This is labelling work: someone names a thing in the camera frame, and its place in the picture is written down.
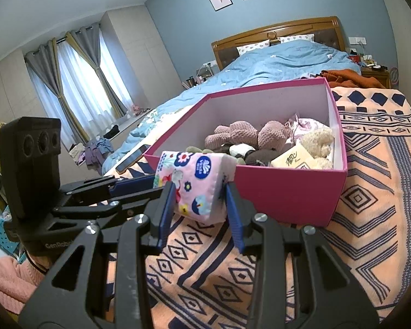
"camera lens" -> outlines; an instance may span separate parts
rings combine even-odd
[[[58,134],[56,132],[53,133],[52,135],[52,146],[53,148],[56,148],[58,146],[59,140],[58,140]]]
[[[23,152],[26,157],[30,157],[34,150],[34,139],[31,135],[26,135],[23,141]]]
[[[38,148],[42,154],[47,152],[48,149],[48,135],[46,131],[41,132],[38,139]]]

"curtain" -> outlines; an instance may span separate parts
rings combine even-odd
[[[89,136],[79,125],[76,116],[70,109],[62,89],[61,76],[59,70],[58,52],[56,49],[56,39],[50,40],[47,45],[41,45],[38,52],[29,52],[26,55],[27,64],[33,69],[49,90],[58,98],[59,104],[70,125],[72,134],[76,140],[86,144]]]
[[[105,41],[102,36],[102,32],[99,32],[99,39],[100,39],[100,69],[102,69],[103,73],[106,76],[106,80],[110,83],[111,87],[113,88],[114,92],[121,100],[122,104],[124,104],[128,110],[132,110],[134,103],[132,102],[131,95],[126,89],[125,84],[119,74],[113,58],[111,58],[110,52],[106,47]]]
[[[113,106],[117,117],[122,117],[126,114],[126,106],[120,101],[119,97],[113,91],[110,83],[103,73],[101,63],[101,51],[99,40],[99,23],[95,23],[90,27],[82,27],[76,32],[67,32],[66,41],[78,52],[78,54],[94,69],[97,77],[105,90],[108,100]]]
[[[71,110],[91,138],[104,134],[117,118],[95,71],[67,41],[58,45],[58,59]]]
[[[58,101],[58,98],[47,88],[43,81],[37,76],[31,67],[27,66],[29,77],[32,80],[32,84],[35,86],[35,90],[38,97],[41,100],[41,104],[44,106],[44,110],[48,117],[55,117],[61,120],[61,141],[70,149],[72,144],[77,144],[78,141],[73,136],[73,131],[68,123],[68,120],[62,110],[62,107]]]

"bed frame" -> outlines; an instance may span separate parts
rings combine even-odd
[[[340,21],[336,16],[299,19],[256,28],[213,42],[212,48],[219,70],[222,70],[239,57],[236,47],[258,43],[267,39],[270,40],[271,44],[276,44],[279,43],[279,37],[311,33],[315,35],[315,42],[345,52]]]

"white teddy bear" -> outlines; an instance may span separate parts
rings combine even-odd
[[[325,127],[311,131],[301,137],[301,145],[314,157],[318,164],[317,169],[332,169],[333,164],[326,157],[329,156],[334,140],[332,129]]]

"blue basket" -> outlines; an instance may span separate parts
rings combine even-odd
[[[8,255],[15,257],[14,251],[20,243],[14,243],[8,239],[3,227],[4,222],[5,221],[3,219],[0,219],[0,249]]]

